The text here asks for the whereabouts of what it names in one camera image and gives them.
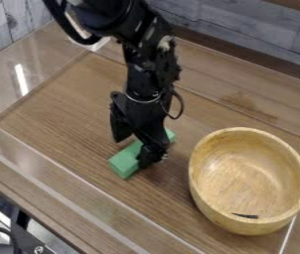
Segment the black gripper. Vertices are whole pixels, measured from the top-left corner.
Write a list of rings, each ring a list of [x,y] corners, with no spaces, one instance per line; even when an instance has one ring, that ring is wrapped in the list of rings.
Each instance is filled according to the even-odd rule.
[[[136,135],[137,130],[142,130],[145,133],[160,132],[160,128],[165,127],[165,118],[170,110],[173,100],[170,93],[165,93],[152,103],[138,103],[118,91],[110,93],[110,98],[110,127],[117,143]],[[168,144],[144,144],[137,156],[140,168],[146,169],[165,160],[168,149]]]

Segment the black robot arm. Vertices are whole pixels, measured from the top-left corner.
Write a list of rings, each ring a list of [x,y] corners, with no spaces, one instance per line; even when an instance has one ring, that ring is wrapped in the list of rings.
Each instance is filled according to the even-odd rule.
[[[91,46],[113,37],[128,67],[125,89],[110,93],[110,126],[117,142],[134,136],[142,142],[136,157],[146,168],[161,162],[170,140],[165,120],[184,98],[174,82],[181,77],[170,23],[146,0],[42,0],[70,38]]]

